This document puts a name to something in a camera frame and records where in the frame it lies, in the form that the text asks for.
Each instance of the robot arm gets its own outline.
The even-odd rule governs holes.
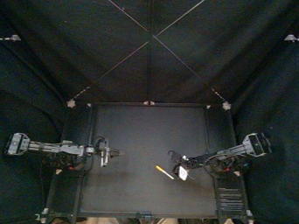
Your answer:
[[[246,157],[258,158],[265,156],[267,153],[271,153],[270,147],[271,145],[265,134],[254,133],[246,136],[242,145],[214,153],[206,153],[198,157],[182,156],[171,150],[169,154],[173,153],[171,160],[175,162],[173,173],[181,177],[182,169],[189,172],[190,169],[205,168],[207,171],[207,165],[213,169],[209,173],[214,177],[230,170],[242,172],[242,169],[247,166]]]
[[[87,158],[94,155],[100,156],[100,167],[107,166],[108,159],[119,155],[118,150],[111,150],[108,147],[108,140],[102,137],[98,140],[96,147],[76,145],[72,141],[63,141],[62,143],[40,143],[30,139],[23,133],[15,133],[7,144],[6,155],[22,156],[26,152],[47,153],[47,154],[66,154],[75,158]]]

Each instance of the yellow pencil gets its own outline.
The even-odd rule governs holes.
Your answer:
[[[170,179],[174,179],[173,175],[159,165],[155,168],[157,168],[157,170],[159,172],[162,172],[163,174],[166,174]]]

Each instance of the black fabric enclosure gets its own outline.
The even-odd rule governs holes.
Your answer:
[[[70,100],[229,102],[238,142],[271,136],[246,175],[257,221],[299,223],[298,15],[297,0],[2,1],[2,151],[16,132],[59,142]],[[3,154],[0,223],[34,223],[52,171]]]

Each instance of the black curtain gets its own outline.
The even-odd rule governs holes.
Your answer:
[[[298,223],[299,43],[282,41],[270,55],[235,103],[234,118],[239,140],[253,132],[271,136],[274,153],[253,161],[246,178],[253,213],[261,223]]]
[[[15,29],[0,16],[0,36]],[[32,140],[60,141],[66,102],[24,41],[0,41],[0,223],[34,223],[44,208],[51,172],[40,156],[4,156],[15,132]]]

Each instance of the diagonal wire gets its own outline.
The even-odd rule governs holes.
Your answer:
[[[86,87],[74,97],[72,100],[78,99],[84,92],[87,92],[88,89],[91,89],[92,86],[102,80],[130,58],[131,56],[148,44],[148,41],[144,42],[127,56],[124,59],[122,59],[116,65],[92,82],[92,84]]]
[[[202,4],[203,4],[203,2],[205,2],[206,0],[202,0],[199,3],[197,3],[193,7],[191,7],[191,9],[187,11],[187,12],[185,12],[183,14],[182,14],[182,16],[179,17],[179,18],[177,18],[175,19],[175,21],[155,35],[157,37],[159,37],[162,34],[163,34],[163,32],[166,31],[166,30],[169,30],[169,28],[171,28],[173,26],[174,26],[174,24],[177,24]]]
[[[128,13],[124,11],[124,9],[122,9],[118,4],[112,1],[108,0],[115,6],[116,8],[135,21],[135,23],[148,32],[148,30],[142,26],[142,24],[128,15]]]
[[[169,52],[173,54],[173,56],[185,64],[185,66],[190,69],[190,71],[201,78],[202,83],[206,85],[207,88],[211,89],[214,94],[225,101],[227,102],[226,98],[221,95],[221,93],[215,90],[215,88],[209,84],[207,81],[202,78],[202,76],[193,70],[193,68],[185,63],[185,61],[181,59],[181,57],[175,54],[175,52],[171,50],[171,48],[165,44],[165,42],[154,36],[154,38],[158,40],[158,42],[163,45],[163,47],[169,50]]]

